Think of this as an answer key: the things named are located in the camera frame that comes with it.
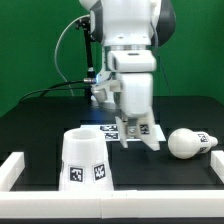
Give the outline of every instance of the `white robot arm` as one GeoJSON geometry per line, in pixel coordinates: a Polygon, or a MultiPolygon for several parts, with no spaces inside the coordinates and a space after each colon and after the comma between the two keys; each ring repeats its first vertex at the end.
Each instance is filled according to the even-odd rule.
{"type": "Polygon", "coordinates": [[[80,3],[90,11],[91,35],[102,44],[107,70],[114,77],[92,86],[93,95],[100,103],[107,100],[108,89],[119,95],[122,114],[116,117],[116,122],[125,148],[126,139],[136,137],[151,149],[159,150],[150,74],[156,69],[156,59],[149,46],[153,45],[164,4],[169,4],[170,12],[170,1],[80,0],[80,3]]]}

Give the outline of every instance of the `white block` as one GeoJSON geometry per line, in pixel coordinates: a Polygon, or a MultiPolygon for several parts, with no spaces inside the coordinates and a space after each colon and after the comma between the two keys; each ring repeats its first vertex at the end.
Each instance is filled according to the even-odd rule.
{"type": "Polygon", "coordinates": [[[0,219],[101,218],[91,192],[0,192],[0,219]]]}
{"type": "Polygon", "coordinates": [[[138,197],[131,192],[105,192],[101,196],[102,218],[136,218],[139,214],[138,197]]]}
{"type": "Polygon", "coordinates": [[[24,153],[12,153],[0,167],[0,191],[10,191],[24,168],[24,153]]]}
{"type": "Polygon", "coordinates": [[[224,152],[223,151],[212,151],[211,167],[224,183],[224,152]]]}

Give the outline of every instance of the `green wall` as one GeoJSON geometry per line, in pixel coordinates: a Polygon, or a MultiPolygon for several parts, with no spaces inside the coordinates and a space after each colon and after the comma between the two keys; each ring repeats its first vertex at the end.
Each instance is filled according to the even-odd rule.
{"type": "MultiPolygon", "coordinates": [[[[172,2],[177,16],[176,32],[160,49],[172,94],[212,96],[224,103],[224,1],[172,2]]],[[[78,0],[0,0],[0,8],[2,115],[26,93],[62,81],[53,62],[55,45],[64,28],[86,11],[78,0]]],[[[99,52],[99,44],[94,45],[97,70],[101,62],[99,52]]],[[[68,80],[85,76],[82,31],[72,29],[66,35],[59,64],[68,80]]],[[[154,94],[169,95],[160,67],[154,80],[154,94]]]]}

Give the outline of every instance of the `black table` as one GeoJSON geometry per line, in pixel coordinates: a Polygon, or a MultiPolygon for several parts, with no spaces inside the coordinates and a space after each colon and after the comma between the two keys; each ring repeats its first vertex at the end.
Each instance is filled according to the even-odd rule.
{"type": "MultiPolygon", "coordinates": [[[[205,131],[219,140],[223,150],[224,106],[209,97],[154,97],[153,110],[168,139],[178,128],[205,131]]],[[[82,124],[112,124],[119,111],[99,109],[82,97],[31,98],[0,119],[0,162],[11,152],[25,153],[26,168],[13,191],[58,189],[61,149],[65,131],[82,124]]],[[[167,142],[153,152],[142,142],[108,142],[115,190],[217,190],[223,183],[210,167],[210,153],[189,160],[175,158],[167,142]]],[[[118,220],[41,220],[42,223],[117,223],[118,220]]],[[[123,219],[120,223],[223,223],[222,219],[123,219]]]]}

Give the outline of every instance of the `upside-down cup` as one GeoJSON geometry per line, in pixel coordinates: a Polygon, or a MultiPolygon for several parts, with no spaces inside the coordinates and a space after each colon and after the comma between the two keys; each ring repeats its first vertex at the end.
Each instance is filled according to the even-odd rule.
{"type": "Polygon", "coordinates": [[[64,134],[59,191],[112,191],[104,133],[78,128],[64,134]]]}

